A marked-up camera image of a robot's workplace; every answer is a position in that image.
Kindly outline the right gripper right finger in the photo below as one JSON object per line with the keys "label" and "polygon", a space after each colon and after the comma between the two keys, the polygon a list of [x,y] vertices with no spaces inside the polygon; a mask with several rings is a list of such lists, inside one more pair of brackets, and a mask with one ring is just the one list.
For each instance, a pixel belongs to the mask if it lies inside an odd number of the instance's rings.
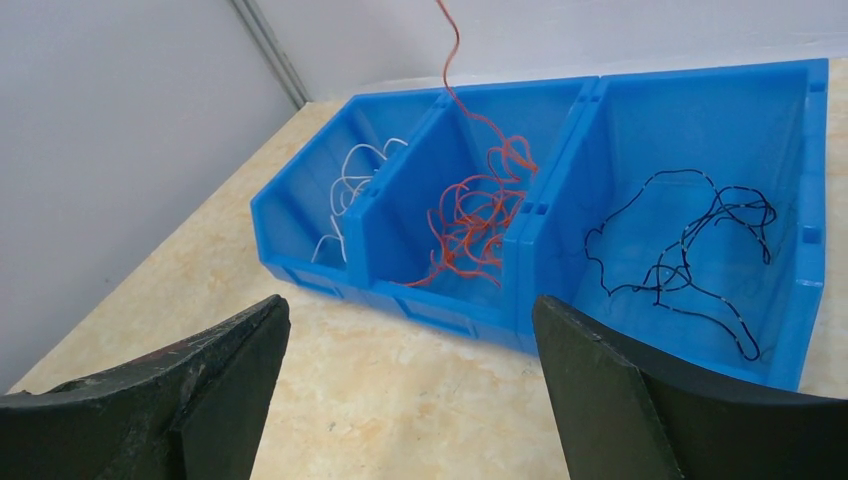
{"label": "right gripper right finger", "polygon": [[843,479],[847,403],[697,366],[553,296],[532,321],[574,479]]}

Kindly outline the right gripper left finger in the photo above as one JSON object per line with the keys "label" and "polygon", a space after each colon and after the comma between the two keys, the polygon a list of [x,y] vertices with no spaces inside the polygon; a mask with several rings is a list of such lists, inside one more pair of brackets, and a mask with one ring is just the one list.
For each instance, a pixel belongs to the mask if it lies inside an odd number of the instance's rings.
{"label": "right gripper left finger", "polygon": [[272,295],[44,393],[1,399],[5,479],[247,479],[291,323]]}

